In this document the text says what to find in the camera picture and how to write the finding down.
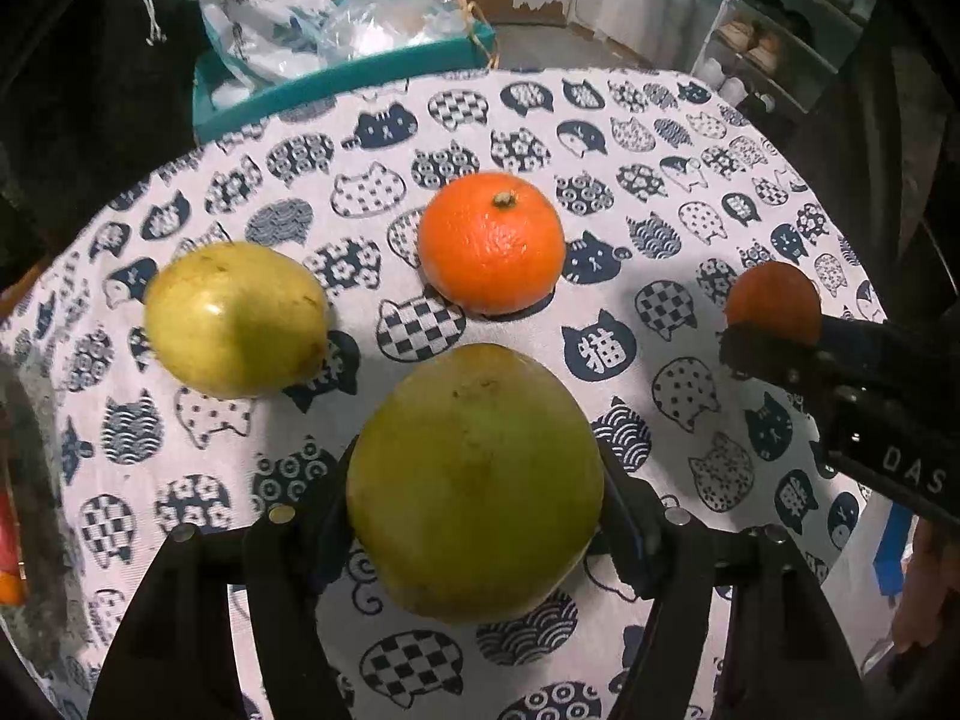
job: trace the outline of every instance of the plastic bag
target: plastic bag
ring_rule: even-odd
[[[332,0],[197,1],[213,49],[250,89],[315,73],[328,64],[317,41],[334,10]]]
[[[317,36],[329,63],[467,34],[465,0],[343,0]]]

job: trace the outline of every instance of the red object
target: red object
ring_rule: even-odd
[[[19,527],[7,474],[9,457],[7,415],[0,409],[0,604],[20,605],[26,593],[20,574]]]

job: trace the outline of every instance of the lemon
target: lemon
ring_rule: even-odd
[[[203,394],[267,394],[323,363],[323,288],[304,266],[260,245],[190,252],[152,279],[145,304],[157,359]]]

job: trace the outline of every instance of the tablecloth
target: tablecloth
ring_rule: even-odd
[[[521,175],[563,222],[563,277],[515,316],[468,316],[418,271],[424,206],[474,170]],[[311,381],[218,401],[152,357],[144,292],[185,252],[243,240],[303,262],[334,329]],[[822,463],[800,399],[718,360],[731,283],[771,259],[803,269],[825,313],[881,317],[803,178],[741,114],[672,71],[420,77],[306,104],[160,167],[97,215],[0,330],[43,423],[64,581],[76,587],[59,657],[37,680],[83,717],[171,528],[235,528],[296,500],[417,362],[477,341],[547,365],[666,505],[731,530],[781,522],[822,580],[869,490]],[[714,598],[690,718],[712,706],[729,598]],[[268,718],[245,591],[230,600],[248,709]],[[317,620],[358,720],[599,718],[649,610],[597,538],[534,613],[445,626],[395,608],[357,544]],[[24,635],[23,613],[4,618]]]

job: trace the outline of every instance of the string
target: string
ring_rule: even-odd
[[[487,20],[487,17],[483,14],[483,10],[476,1],[467,1],[467,0],[457,0],[457,4],[460,6],[461,12],[464,14],[464,20],[467,22],[467,29],[469,30],[469,38],[474,42],[474,45],[477,45],[479,49],[487,57],[487,68],[488,70],[496,70],[500,67],[500,44],[496,37],[496,32],[493,33],[493,52],[491,52],[479,37],[476,34],[476,23],[481,22],[487,26],[490,26],[490,22]]]
[[[147,18],[150,19],[150,36],[147,38],[147,45],[153,46],[157,43],[166,43],[167,36],[163,34],[160,25],[157,23],[157,11],[154,7],[154,0],[142,0],[147,8]]]

